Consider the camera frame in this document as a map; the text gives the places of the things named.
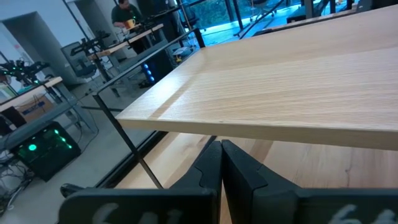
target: wooden tabletop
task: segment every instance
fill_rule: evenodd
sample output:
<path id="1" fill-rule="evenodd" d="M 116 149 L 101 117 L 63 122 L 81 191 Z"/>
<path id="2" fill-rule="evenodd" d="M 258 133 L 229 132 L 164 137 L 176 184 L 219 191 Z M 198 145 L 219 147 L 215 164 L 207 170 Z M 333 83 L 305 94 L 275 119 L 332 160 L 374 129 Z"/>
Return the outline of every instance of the wooden tabletop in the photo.
<path id="1" fill-rule="evenodd" d="M 44 85 L 46 87 L 51 87 L 51 86 L 54 86 L 54 85 L 56 85 L 56 84 L 58 84 L 60 82 L 62 82 L 62 78 L 61 77 L 55 77 L 55 78 L 51 78 Z M 44 91 L 45 91 L 45 88 L 44 88 L 43 85 L 35 87 L 32 90 L 28 90 L 27 92 L 22 93 L 21 95 L 14 97 L 12 100 L 8 101 L 7 103 L 2 104 L 0 106 L 0 111 L 8 109 L 8 108 L 10 108 L 12 106 L 18 106 L 21 103 L 24 103 L 27 100 L 31 99 L 34 95 L 41 94 Z"/>
<path id="2" fill-rule="evenodd" d="M 153 27 L 152 29 L 149 29 L 149 30 L 147 30 L 145 32 L 142 32 L 142 33 L 130 38 L 129 42 L 133 43 L 134 41 L 139 40 L 139 39 L 145 37 L 146 35 L 151 34 L 153 31 L 156 31 L 156 30 L 161 29 L 161 28 L 163 28 L 163 24 L 159 24 L 159 25 Z M 106 49 L 106 50 L 103 50 L 101 52 L 98 52 L 97 56 L 98 57 L 104 57 L 104 56 L 110 55 L 110 54 L 114 53 L 115 51 L 122 49 L 125 46 L 128 46 L 128 43 L 126 41 L 124 41 L 124 42 L 122 42 L 122 43 L 120 43 L 120 44 L 118 44 L 118 45 L 116 45 L 114 47 L 111 47 L 109 49 Z M 94 60 L 95 59 L 95 55 L 94 54 L 89 55 L 88 59 Z"/>
<path id="3" fill-rule="evenodd" d="M 398 149 L 398 6 L 201 49 L 126 128 Z"/>

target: wooden table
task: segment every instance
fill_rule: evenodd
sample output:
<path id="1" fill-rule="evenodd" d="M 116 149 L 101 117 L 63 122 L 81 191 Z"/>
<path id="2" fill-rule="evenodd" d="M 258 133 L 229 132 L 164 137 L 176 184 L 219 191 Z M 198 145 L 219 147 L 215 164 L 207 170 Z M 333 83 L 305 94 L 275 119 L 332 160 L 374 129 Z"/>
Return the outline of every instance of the wooden table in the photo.
<path id="1" fill-rule="evenodd" d="M 146 35 L 151 34 L 153 31 L 159 30 L 159 29 L 161 29 L 161 28 L 163 28 L 163 24 L 159 24 L 159 25 L 153 27 L 153 28 L 150 29 L 150 30 L 147 30 L 147 31 L 145 31 L 145 32 L 142 32 L 142 33 L 140 33 L 140 34 L 138 34 L 138 35 L 136 35 L 136 36 L 130 38 L 130 39 L 128 40 L 128 42 L 133 43 L 134 41 L 137 41 L 137 40 L 139 40 L 139 39 L 145 37 Z M 116 45 L 116 46 L 114 46 L 114 47 L 111 47 L 111 48 L 109 48 L 109 49 L 106 49 L 106 50 L 103 50 L 103 51 L 101 51 L 101 52 L 98 52 L 98 53 L 97 53 L 97 56 L 98 56 L 99 58 L 101 58 L 101 57 L 104 57 L 104 56 L 111 55 L 111 54 L 113 54 L 114 52 L 116 52 L 117 50 L 120 50 L 120 49 L 122 49 L 123 47 L 126 47 L 126 46 L 128 46 L 128 45 L 129 45 L 129 44 L 128 44 L 126 41 L 124 41 L 124 42 L 122 42 L 122 43 L 120 43 L 120 44 L 118 44 L 118 45 Z M 89 58 L 90 60 L 94 60 L 94 59 L 95 59 L 95 55 L 94 55 L 94 54 L 89 55 L 88 58 Z"/>
<path id="2" fill-rule="evenodd" d="M 169 188 L 186 173 L 210 136 L 168 133 L 145 157 L 160 183 Z M 294 142 L 229 139 L 274 172 L 304 188 L 397 188 L 398 152 Z M 156 188 L 141 165 L 116 186 Z M 220 223 L 230 224 L 228 202 L 221 195 Z"/>
<path id="3" fill-rule="evenodd" d="M 54 85 L 58 84 L 62 82 L 62 78 L 61 77 L 55 77 L 55 78 L 51 78 L 48 82 L 46 82 L 44 85 L 48 88 L 48 87 L 53 87 Z M 19 96 L 14 97 L 12 100 L 3 103 L 0 106 L 0 111 L 4 111 L 12 106 L 18 106 L 24 102 L 26 102 L 27 100 L 33 98 L 33 96 L 35 96 L 36 94 L 42 93 L 46 91 L 45 87 L 43 85 L 38 86 L 36 88 L 34 88 L 33 90 L 28 90 L 27 93 L 23 93 Z"/>
<path id="4" fill-rule="evenodd" d="M 398 149 L 398 6 L 199 50 L 125 128 Z"/>
<path id="5" fill-rule="evenodd" d="M 209 134 L 304 188 L 397 188 L 397 151 L 343 147 L 397 149 L 397 11 L 202 49 L 117 119 L 127 128 L 186 132 L 168 133 L 144 158 L 165 188 L 186 173 Z M 336 143 L 343 146 L 324 145 Z M 116 188 L 155 185 L 137 165 Z M 231 223 L 224 192 L 220 218 Z"/>

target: green led light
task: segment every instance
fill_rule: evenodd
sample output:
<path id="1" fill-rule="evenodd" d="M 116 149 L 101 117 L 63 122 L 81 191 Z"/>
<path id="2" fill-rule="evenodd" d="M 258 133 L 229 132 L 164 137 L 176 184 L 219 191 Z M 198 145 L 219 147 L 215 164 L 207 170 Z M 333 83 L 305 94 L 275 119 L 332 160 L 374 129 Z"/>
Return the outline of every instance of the green led light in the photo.
<path id="1" fill-rule="evenodd" d="M 30 151 L 34 151 L 34 150 L 36 150 L 37 149 L 37 146 L 35 145 L 35 144 L 31 144 L 30 146 L 29 146 L 29 150 Z"/>

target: concrete floor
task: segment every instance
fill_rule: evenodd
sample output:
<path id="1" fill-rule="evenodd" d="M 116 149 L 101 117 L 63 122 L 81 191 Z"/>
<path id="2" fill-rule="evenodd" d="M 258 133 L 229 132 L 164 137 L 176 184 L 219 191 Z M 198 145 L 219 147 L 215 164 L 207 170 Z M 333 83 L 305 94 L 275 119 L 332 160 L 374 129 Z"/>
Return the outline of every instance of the concrete floor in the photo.
<path id="1" fill-rule="evenodd" d="M 278 26 L 286 23 L 286 17 L 296 8 L 291 7 L 278 10 L 275 17 L 267 16 L 258 23 L 245 38 L 252 36 L 256 31 L 268 27 Z M 237 22 L 229 23 L 207 29 L 203 33 L 203 39 L 206 45 L 222 44 L 238 40 L 233 34 L 239 30 Z M 143 75 L 136 78 L 136 83 L 144 79 Z M 100 78 L 95 80 L 101 85 Z M 111 90 L 105 90 L 102 94 L 104 101 L 109 107 L 124 109 L 132 103 L 137 97 L 143 94 L 145 89 L 138 89 L 135 86 L 134 93 L 121 91 L 120 98 L 116 98 Z M 77 97 L 84 96 L 88 89 L 87 85 L 80 86 L 72 92 Z M 85 106 L 97 106 L 91 96 L 81 99 L 81 104 Z M 106 175 L 127 153 L 127 148 L 120 135 L 113 128 L 107 117 L 102 111 L 90 111 L 99 128 L 98 136 L 87 146 L 89 141 L 95 136 L 87 127 L 83 127 L 83 135 L 79 145 L 81 148 L 87 146 L 86 151 L 68 166 L 62 169 L 47 183 L 41 180 L 34 180 L 25 191 L 23 191 L 16 201 L 14 208 L 7 211 L 0 218 L 0 224 L 54 224 L 57 221 L 58 209 L 63 202 L 63 197 L 59 191 L 64 183 L 76 184 L 82 187 L 94 186 L 104 175 Z M 58 119 L 61 123 L 66 123 L 66 117 Z M 128 129 L 125 130 L 134 144 L 139 144 L 145 137 L 151 133 L 151 130 Z M 72 126 L 68 132 L 79 139 L 80 131 Z"/>

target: cardboard box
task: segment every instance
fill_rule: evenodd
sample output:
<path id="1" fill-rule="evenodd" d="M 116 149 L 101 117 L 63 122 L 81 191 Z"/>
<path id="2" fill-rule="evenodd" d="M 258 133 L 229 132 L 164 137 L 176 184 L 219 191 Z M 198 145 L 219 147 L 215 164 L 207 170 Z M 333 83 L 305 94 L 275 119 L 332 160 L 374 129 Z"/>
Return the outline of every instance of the cardboard box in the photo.
<path id="1" fill-rule="evenodd" d="M 51 103 L 51 101 L 45 95 L 39 95 L 20 104 L 19 106 L 16 106 L 16 109 L 28 123 L 29 121 L 33 121 L 43 116 L 53 107 L 53 103 Z"/>

